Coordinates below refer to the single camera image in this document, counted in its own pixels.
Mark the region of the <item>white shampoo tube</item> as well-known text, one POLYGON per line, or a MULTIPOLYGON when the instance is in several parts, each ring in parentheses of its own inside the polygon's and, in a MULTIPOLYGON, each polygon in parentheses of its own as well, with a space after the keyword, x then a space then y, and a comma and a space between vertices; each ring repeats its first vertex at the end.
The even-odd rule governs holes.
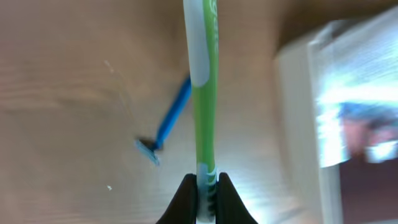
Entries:
POLYGON ((397 108, 397 7, 375 16, 329 22, 309 43, 317 107, 319 166, 348 157, 340 103, 397 108))

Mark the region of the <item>blue disposable razor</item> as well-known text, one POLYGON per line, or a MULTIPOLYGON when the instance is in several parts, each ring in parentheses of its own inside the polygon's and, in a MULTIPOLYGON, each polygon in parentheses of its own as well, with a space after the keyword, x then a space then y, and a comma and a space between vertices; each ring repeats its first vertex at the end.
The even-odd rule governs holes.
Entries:
POLYGON ((136 148, 142 152, 143 155, 145 155, 155 166, 160 164, 157 151, 163 149, 164 142, 170 135, 183 109, 186 107, 191 94, 191 79, 190 76, 188 76, 181 84, 180 90, 176 94, 173 103, 160 123, 155 138, 137 137, 134 140, 134 145, 136 148))

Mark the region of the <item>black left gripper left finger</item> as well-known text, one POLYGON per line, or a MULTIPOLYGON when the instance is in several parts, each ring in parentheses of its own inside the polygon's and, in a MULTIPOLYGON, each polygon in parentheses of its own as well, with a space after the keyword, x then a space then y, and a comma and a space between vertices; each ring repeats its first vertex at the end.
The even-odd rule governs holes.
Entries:
POLYGON ((169 206, 156 224, 195 224, 197 208, 197 176, 186 174, 169 206))

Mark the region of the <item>green white toothbrush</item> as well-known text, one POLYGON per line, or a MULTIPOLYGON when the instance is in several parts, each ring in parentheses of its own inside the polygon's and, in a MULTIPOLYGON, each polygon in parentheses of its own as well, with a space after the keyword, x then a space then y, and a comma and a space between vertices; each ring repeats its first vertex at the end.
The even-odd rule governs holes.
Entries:
POLYGON ((215 220, 215 112, 219 71, 217 0, 183 0, 197 161, 197 220, 215 220))

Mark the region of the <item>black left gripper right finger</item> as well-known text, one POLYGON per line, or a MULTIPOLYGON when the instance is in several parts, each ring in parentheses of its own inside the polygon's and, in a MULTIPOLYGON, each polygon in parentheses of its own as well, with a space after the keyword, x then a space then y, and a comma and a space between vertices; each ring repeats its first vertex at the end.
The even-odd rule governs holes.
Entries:
POLYGON ((219 174, 216 224, 257 224, 245 207, 229 175, 225 172, 219 174))

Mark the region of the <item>dark blue spray bottle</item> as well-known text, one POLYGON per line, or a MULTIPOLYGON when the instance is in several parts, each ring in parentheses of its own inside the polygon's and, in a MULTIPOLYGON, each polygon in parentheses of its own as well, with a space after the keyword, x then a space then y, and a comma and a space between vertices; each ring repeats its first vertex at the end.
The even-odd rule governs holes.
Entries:
POLYGON ((344 102, 339 118, 348 157, 378 164, 397 159, 397 108, 344 102))

